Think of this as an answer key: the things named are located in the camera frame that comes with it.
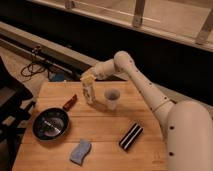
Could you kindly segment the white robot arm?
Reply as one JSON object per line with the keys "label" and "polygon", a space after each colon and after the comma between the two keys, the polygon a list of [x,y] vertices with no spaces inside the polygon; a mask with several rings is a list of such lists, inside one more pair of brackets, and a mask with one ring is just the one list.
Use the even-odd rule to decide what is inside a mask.
{"label": "white robot arm", "polygon": [[132,57],[118,51],[81,76],[89,104],[94,102],[93,82],[117,73],[126,73],[159,122],[167,149],[168,171],[213,171],[213,120],[196,101],[172,102],[136,67]]}

